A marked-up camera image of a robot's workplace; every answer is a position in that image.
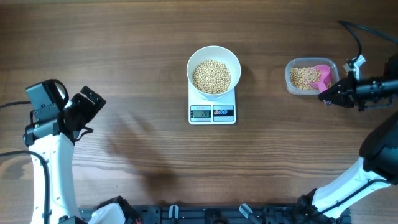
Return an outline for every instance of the white scale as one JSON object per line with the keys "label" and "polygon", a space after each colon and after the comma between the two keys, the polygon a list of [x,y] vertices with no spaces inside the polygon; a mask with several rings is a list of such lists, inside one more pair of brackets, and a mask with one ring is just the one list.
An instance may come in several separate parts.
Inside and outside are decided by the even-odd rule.
{"label": "white scale", "polygon": [[234,124],[236,122],[235,89],[225,95],[205,100],[188,84],[188,120],[190,124]]}

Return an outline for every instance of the pink scoop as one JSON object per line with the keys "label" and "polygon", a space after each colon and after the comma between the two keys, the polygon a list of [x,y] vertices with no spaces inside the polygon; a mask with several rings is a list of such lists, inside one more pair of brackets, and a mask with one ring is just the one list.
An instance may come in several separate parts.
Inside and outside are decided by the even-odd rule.
{"label": "pink scoop", "polygon": [[314,66],[314,69],[318,69],[321,71],[321,76],[319,77],[319,82],[310,83],[307,82],[312,88],[319,89],[320,92],[323,92],[328,89],[327,84],[331,82],[331,73],[330,67],[327,65],[317,65]]}

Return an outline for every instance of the container of beans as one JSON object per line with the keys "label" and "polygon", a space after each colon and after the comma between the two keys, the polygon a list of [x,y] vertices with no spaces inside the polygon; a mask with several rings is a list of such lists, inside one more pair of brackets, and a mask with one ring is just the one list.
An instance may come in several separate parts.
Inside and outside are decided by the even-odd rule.
{"label": "container of beans", "polygon": [[187,64],[190,88],[200,97],[212,100],[235,88],[241,78],[241,65],[230,50],[207,46],[197,50]]}
{"label": "container of beans", "polygon": [[295,95],[318,95],[319,90],[309,88],[305,82],[316,76],[317,71],[313,69],[317,65],[327,65],[330,67],[330,73],[332,75],[331,84],[335,84],[340,80],[338,76],[338,70],[336,64],[327,58],[298,58],[289,62],[285,69],[287,91]]}

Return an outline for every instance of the brown wood surface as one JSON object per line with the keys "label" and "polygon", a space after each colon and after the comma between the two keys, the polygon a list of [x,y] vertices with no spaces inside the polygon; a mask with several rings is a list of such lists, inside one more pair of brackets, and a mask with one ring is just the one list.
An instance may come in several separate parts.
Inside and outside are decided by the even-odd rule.
{"label": "brown wood surface", "polygon": [[[133,205],[290,203],[328,184],[358,158],[368,133],[397,107],[359,113],[287,92],[285,66],[326,57],[339,67],[357,54],[343,19],[398,37],[397,1],[133,1],[0,6],[0,104],[28,100],[49,78],[70,95],[84,85],[106,106],[94,133],[75,147],[77,202],[122,195]],[[397,52],[358,30],[363,72],[382,75]],[[242,65],[238,122],[192,126],[187,119],[189,57],[206,45],[233,51]],[[0,152],[26,149],[29,105],[0,110]],[[0,159],[0,223],[29,223],[30,157]],[[396,223],[398,190],[352,206],[353,223]]]}

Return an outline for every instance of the plastic container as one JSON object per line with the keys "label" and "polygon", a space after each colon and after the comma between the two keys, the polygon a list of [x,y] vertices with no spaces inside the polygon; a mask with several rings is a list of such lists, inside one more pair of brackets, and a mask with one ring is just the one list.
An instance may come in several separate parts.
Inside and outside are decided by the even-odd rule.
{"label": "plastic container", "polygon": [[[227,91],[225,93],[208,94],[198,90],[193,85],[193,78],[192,78],[193,70],[200,62],[204,62],[205,60],[208,59],[222,62],[228,68],[229,74],[231,75],[231,84],[229,84],[229,87],[227,88]],[[219,46],[207,46],[197,50],[195,53],[193,53],[193,55],[189,59],[187,64],[187,77],[189,80],[190,87],[192,87],[193,90],[196,90],[196,92],[200,97],[206,100],[212,100],[223,96],[224,94],[235,88],[236,84],[238,84],[238,81],[241,78],[241,64],[239,63],[239,60],[235,56],[235,54],[232,53],[230,50]]]}
{"label": "plastic container", "polygon": [[331,83],[335,84],[340,80],[338,76],[338,70],[336,64],[327,58],[297,58],[289,62],[285,69],[286,85],[287,91],[295,95],[318,95],[319,90],[302,90],[293,86],[290,79],[290,69],[291,68],[304,68],[304,67],[314,67],[316,65],[327,65],[330,67],[330,72],[332,75]]}

